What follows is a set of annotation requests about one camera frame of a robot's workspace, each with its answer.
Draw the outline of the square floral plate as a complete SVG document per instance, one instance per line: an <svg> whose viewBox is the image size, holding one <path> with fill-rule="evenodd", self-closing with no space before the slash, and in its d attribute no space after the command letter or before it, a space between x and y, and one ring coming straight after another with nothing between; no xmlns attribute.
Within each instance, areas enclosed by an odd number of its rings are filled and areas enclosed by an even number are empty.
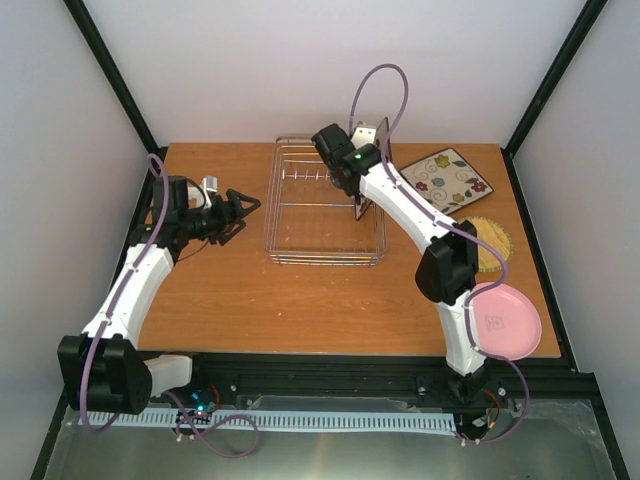
<svg viewBox="0 0 640 480"><path fill-rule="evenodd" d="M378 126L365 124L359 121L351 136L351 142L356 149L366 144L373 144L376 148L380 148L382 141L386 138L389 129L389 119L384 117ZM360 195L360 203L355 207L355 219L359 221L372 205L372 201Z"/></svg>

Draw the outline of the wire metal dish rack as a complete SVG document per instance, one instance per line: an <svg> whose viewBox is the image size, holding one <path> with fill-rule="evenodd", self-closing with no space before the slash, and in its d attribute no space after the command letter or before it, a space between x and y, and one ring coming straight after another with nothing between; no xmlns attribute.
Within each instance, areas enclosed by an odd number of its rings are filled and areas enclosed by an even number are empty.
<svg viewBox="0 0 640 480"><path fill-rule="evenodd" d="M266 204L264 248L276 264L373 266L387 248L384 213L356 217L354 200L331 182L306 135L281 136Z"/></svg>

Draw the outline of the square dark rimmed plate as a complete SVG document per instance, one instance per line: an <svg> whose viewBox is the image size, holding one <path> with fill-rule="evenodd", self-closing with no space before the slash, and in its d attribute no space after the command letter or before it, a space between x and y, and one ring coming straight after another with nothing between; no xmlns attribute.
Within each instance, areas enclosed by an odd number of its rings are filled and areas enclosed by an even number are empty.
<svg viewBox="0 0 640 480"><path fill-rule="evenodd" d="M400 174L431 206L449 216L494 192L489 181L454 148L417 160Z"/></svg>

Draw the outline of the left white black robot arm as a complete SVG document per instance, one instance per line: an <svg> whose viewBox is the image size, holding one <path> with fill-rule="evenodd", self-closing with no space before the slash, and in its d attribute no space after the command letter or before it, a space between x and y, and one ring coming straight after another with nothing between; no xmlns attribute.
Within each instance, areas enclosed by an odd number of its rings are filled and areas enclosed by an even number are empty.
<svg viewBox="0 0 640 480"><path fill-rule="evenodd" d="M187 179L153 187L152 203L128 239L125 263L98 313L79 335L62 338L57 356L70 406L76 411L139 414L165 391L201 400L208 378L188 355L147 359L138 350L142 326L162 283L194 240L225 245L257 210L258 199L229 189L198 187L191 206Z"/></svg>

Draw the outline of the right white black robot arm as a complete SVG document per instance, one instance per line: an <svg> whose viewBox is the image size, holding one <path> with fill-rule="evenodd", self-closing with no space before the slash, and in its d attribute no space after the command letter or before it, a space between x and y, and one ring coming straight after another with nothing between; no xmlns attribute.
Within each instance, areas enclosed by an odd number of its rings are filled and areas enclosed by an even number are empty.
<svg viewBox="0 0 640 480"><path fill-rule="evenodd" d="M471 293L476 286L475 228L442 214L401 176L372 144L346 144L320 154L333 183L356 200L373 201L414 242L422 258L415 282L435 304L446 343L446 362L457 374L475 373L485 362L473 343Z"/></svg>

